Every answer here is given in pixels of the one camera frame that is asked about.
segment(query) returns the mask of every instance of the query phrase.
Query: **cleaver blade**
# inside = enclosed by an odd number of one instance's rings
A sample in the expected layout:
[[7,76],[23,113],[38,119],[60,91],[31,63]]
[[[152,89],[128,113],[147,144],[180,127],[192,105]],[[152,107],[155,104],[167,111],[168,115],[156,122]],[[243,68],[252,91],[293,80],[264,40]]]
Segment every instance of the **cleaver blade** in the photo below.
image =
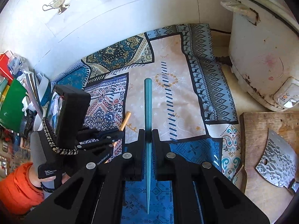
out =
[[255,167],[260,175],[277,187],[289,187],[294,179],[298,157],[293,148],[275,131],[268,129],[264,154]]

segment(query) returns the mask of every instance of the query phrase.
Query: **device screen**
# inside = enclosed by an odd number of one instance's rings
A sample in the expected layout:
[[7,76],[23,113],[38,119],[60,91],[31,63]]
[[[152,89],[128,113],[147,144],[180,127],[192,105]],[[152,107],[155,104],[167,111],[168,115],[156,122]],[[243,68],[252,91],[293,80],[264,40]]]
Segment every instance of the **device screen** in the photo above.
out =
[[59,115],[62,108],[62,103],[63,103],[63,98],[56,91],[54,91],[52,94],[51,102],[49,104],[46,117],[50,122],[50,125],[53,131],[55,132],[55,134],[57,132],[57,124],[58,124]]

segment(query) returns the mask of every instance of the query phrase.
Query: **wooden cutting board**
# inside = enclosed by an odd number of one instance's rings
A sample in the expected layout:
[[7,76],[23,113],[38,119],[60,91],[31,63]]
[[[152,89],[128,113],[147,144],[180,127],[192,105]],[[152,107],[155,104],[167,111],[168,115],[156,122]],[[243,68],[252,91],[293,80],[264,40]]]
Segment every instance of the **wooden cutting board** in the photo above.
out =
[[256,171],[268,139],[268,128],[283,137],[299,155],[299,112],[243,113],[240,116],[243,180],[241,190],[274,223],[292,200],[292,194],[266,181]]

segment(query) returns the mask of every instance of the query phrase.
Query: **human hand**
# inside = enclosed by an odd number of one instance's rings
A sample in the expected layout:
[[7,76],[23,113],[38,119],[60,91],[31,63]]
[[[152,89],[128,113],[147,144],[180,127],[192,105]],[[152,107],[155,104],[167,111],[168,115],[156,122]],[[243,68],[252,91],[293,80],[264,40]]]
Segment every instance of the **human hand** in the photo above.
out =
[[[52,176],[52,177],[48,177],[48,178],[45,178],[45,179],[39,179],[37,174],[36,174],[36,171],[35,171],[35,168],[33,165],[31,165],[29,171],[28,171],[28,178],[31,182],[31,184],[37,188],[40,188],[41,187],[41,182],[50,182],[50,181],[53,181],[54,179],[56,179],[56,176]],[[67,174],[65,174],[63,177],[62,177],[62,183],[64,184],[68,179],[70,178],[70,176],[68,176]]]

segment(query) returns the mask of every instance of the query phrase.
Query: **rice cooker lid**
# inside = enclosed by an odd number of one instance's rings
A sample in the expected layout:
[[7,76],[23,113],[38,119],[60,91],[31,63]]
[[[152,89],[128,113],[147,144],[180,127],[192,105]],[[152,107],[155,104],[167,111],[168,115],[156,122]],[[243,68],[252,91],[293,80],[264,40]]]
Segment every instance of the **rice cooker lid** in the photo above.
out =
[[277,0],[252,0],[254,3],[261,5],[276,15],[278,15],[285,23],[291,26],[299,35],[299,24],[296,21],[294,15],[292,14],[291,10],[287,7],[287,4],[283,4],[281,1]]

